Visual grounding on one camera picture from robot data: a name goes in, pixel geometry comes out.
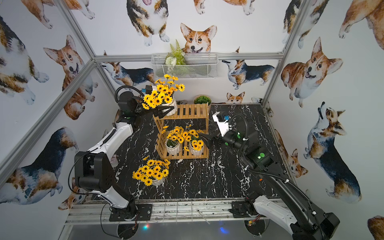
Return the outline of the sunflower pot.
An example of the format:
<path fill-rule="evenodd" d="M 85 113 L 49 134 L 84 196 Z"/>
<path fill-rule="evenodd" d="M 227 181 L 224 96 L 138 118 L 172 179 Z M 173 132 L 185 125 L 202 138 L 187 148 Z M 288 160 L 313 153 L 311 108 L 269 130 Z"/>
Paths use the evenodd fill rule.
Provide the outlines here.
<path fill-rule="evenodd" d="M 205 144 L 202 139 L 203 130 L 186 130 L 182 133 L 184 139 L 184 150 L 192 156 L 202 156 Z"/>
<path fill-rule="evenodd" d="M 144 183 L 145 186 L 159 186 L 169 176 L 170 160 L 155 160 L 149 156 L 143 158 L 143 165 L 133 171 L 132 179 Z"/>
<path fill-rule="evenodd" d="M 176 156 L 182 149 L 182 145 L 184 142 L 184 129 L 180 126 L 174 127 L 172 130 L 169 131 L 167 134 L 169 126 L 164 126 L 162 128 L 161 133 L 166 134 L 166 149 L 167 153 L 170 156 Z"/>
<path fill-rule="evenodd" d="M 151 94 L 144 96 L 144 108 L 153 110 L 157 106 L 174 106 L 175 109 L 166 116 L 172 116 L 177 113 L 178 106 L 175 100 L 176 92 L 184 92 L 186 87 L 184 84 L 177 83 L 178 77 L 169 74 L 164 75 L 164 79 L 158 79 L 153 86 Z"/>

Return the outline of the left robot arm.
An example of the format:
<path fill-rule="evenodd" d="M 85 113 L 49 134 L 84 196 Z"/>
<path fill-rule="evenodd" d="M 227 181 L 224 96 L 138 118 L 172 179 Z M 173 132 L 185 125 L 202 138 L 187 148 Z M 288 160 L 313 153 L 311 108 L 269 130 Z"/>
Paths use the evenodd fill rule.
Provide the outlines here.
<path fill-rule="evenodd" d="M 175 110 L 175 107 L 159 105 L 145 110 L 145 95 L 141 90 L 126 86 L 127 91 L 120 93 L 123 89 L 120 87 L 115 91 L 115 102 L 120 113 L 112 130 L 94 147 L 76 154 L 72 171 L 75 172 L 77 187 L 102 197 L 113 211 L 127 213 L 132 218 L 137 213 L 135 199 L 118 185 L 111 163 L 112 157 L 122 143 L 137 130 L 142 116 L 152 113 L 162 119 Z"/>

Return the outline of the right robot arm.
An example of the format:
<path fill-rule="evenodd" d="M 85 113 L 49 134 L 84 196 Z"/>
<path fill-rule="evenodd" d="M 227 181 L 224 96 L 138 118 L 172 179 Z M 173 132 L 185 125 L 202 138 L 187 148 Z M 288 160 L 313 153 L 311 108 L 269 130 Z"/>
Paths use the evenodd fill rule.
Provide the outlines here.
<path fill-rule="evenodd" d="M 340 224 L 339 218 L 314 204 L 298 186 L 285 177 L 281 169 L 272 172 L 272 167 L 279 167 L 279 163 L 260 145 L 257 136 L 258 133 L 253 132 L 244 139 L 242 135 L 231 131 L 224 136 L 201 135 L 208 148 L 214 143 L 221 143 L 236 151 L 242 165 L 269 184 L 285 204 L 282 207 L 265 195 L 252 193 L 243 202 L 233 206 L 231 213 L 235 218 L 265 216 L 284 228 L 294 240 L 331 239 Z"/>

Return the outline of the wooden two-tier shelf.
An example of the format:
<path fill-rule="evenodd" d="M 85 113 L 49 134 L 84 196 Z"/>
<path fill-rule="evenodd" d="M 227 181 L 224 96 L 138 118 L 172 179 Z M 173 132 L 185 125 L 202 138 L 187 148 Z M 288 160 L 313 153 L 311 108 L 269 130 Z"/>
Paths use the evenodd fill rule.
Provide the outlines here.
<path fill-rule="evenodd" d="M 207 159 L 209 150 L 198 135 L 209 133 L 209 106 L 207 104 L 178 105 L 174 115 L 162 119 L 154 117 L 159 134 L 156 150 L 160 158 L 168 160 Z M 202 129 L 182 126 L 182 121 L 204 120 Z"/>

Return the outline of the pink pot green plant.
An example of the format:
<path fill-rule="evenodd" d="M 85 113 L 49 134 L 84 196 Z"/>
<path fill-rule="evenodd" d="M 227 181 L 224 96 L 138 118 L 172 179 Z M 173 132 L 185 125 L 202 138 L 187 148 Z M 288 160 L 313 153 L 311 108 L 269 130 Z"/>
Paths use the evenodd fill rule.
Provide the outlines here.
<path fill-rule="evenodd" d="M 206 95 L 199 95 L 194 98 L 194 104 L 207 104 L 210 105 L 212 100 Z"/>

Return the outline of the green fern white flower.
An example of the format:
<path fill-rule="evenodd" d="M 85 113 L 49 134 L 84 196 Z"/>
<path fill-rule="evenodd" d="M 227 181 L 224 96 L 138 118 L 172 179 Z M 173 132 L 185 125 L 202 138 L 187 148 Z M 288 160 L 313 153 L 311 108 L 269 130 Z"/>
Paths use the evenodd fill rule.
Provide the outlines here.
<path fill-rule="evenodd" d="M 171 52 L 168 53 L 165 59 L 165 64 L 168 66 L 183 66 L 186 65 L 185 53 L 183 52 L 178 40 L 176 40 L 176 45 L 170 44 Z"/>

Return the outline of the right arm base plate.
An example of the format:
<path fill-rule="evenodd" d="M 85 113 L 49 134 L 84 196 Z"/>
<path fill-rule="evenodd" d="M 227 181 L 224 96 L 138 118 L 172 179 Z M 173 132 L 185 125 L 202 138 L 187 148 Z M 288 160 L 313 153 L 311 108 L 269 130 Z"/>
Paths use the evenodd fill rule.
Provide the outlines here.
<path fill-rule="evenodd" d="M 259 215 L 253 205 L 249 202 L 232 202 L 231 206 L 229 212 L 233 214 L 234 218 L 248 218 Z"/>

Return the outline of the aluminium front rail frame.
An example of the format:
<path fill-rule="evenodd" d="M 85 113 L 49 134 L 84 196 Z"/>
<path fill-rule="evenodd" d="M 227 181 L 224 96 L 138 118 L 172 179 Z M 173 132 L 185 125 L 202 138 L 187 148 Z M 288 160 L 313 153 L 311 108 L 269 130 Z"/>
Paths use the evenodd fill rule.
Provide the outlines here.
<path fill-rule="evenodd" d="M 230 212 L 242 199 L 217 200 L 185 200 L 185 201 L 144 201 L 139 200 L 137 206 L 140 215 L 138 220 L 117 217 L 111 213 L 109 204 L 75 205 L 65 222 L 69 225 L 97 224 L 155 224 L 155 223 L 185 223 L 185 222 L 217 222 L 253 220 L 256 216 L 245 215 L 235 217 Z"/>

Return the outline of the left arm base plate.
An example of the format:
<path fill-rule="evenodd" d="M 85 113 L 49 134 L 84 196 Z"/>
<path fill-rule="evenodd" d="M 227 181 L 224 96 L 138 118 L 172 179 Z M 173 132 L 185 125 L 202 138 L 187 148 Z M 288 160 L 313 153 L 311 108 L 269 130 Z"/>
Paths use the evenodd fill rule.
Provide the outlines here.
<path fill-rule="evenodd" d="M 110 222 L 149 221 L 152 215 L 152 204 L 138 204 L 124 209 L 111 208 Z"/>

